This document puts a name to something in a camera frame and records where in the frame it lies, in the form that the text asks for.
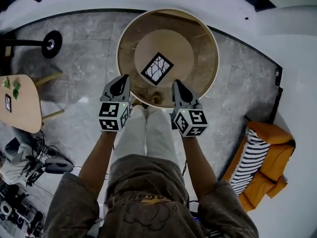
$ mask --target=person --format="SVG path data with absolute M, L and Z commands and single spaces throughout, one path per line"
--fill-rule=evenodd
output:
M 152 102 L 159 104 L 161 97 L 154 95 Z M 116 132 L 101 134 L 78 177 L 63 175 L 46 217 L 43 237 L 258 237 L 256 226 L 231 185 L 216 180 L 197 139 L 183 137 L 199 201 L 200 223 L 193 218 L 170 122 L 160 109 L 146 108 L 138 100 L 132 106 L 131 117 L 111 157 L 105 197 L 108 212 L 102 227 L 97 198 Z

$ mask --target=green object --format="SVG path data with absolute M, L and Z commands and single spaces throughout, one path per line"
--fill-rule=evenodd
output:
M 16 89 L 16 90 L 20 90 L 20 87 L 21 87 L 21 85 L 18 83 L 18 81 L 17 80 L 15 80 L 14 82 L 13 82 L 13 87 L 14 87 L 14 89 Z
M 5 80 L 3 81 L 3 86 L 7 89 L 10 89 L 10 81 L 8 77 L 6 77 Z
M 14 96 L 15 100 L 18 99 L 19 91 L 18 91 L 17 89 L 14 89 L 14 90 L 13 90 L 13 96 Z

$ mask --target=black stand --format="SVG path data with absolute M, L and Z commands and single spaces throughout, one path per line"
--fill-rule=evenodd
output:
M 62 36 L 58 31 L 49 32 L 43 41 L 32 40 L 0 40 L 0 46 L 13 47 L 13 46 L 39 46 L 42 47 L 42 54 L 45 58 L 55 57 L 63 43 Z

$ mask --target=orange sofa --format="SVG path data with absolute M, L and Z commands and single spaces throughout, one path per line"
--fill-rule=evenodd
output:
M 295 141 L 292 135 L 275 124 L 250 121 L 248 129 L 255 132 L 262 142 L 264 141 L 262 145 L 269 146 L 262 165 L 257 168 L 255 174 L 252 174 L 252 180 L 248 182 L 246 188 L 238 193 L 240 202 L 246 212 L 254 210 L 265 194 L 273 198 L 287 186 L 283 172 L 295 149 Z M 243 163 L 242 158 L 245 157 L 243 155 L 247 143 L 248 137 L 246 135 L 222 179 L 231 182 L 234 172 L 240 170 L 239 165 Z M 239 184 L 232 183 L 232 185 L 237 187 Z

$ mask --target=wooden side table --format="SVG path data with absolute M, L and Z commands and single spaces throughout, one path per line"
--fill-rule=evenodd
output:
M 202 98 L 218 72 L 218 48 L 210 29 L 195 16 L 175 9 L 148 11 L 135 18 L 123 31 L 116 55 L 119 74 L 130 75 L 131 93 L 158 108 L 174 107 L 175 79 Z M 162 96 L 160 105 L 151 103 L 155 92 Z
M 6 77 L 8 77 L 10 81 L 10 89 L 0 86 L 0 120 L 15 128 L 30 133 L 37 133 L 42 127 L 43 120 L 64 112 L 64 110 L 60 110 L 42 117 L 37 87 L 61 75 L 62 72 L 59 72 L 37 82 L 34 82 L 32 78 L 23 74 L 0 77 L 0 83 L 2 83 Z M 21 85 L 17 100 L 13 97 L 14 87 L 12 86 L 12 83 L 16 79 Z M 11 97 L 11 112 L 5 107 L 6 94 Z

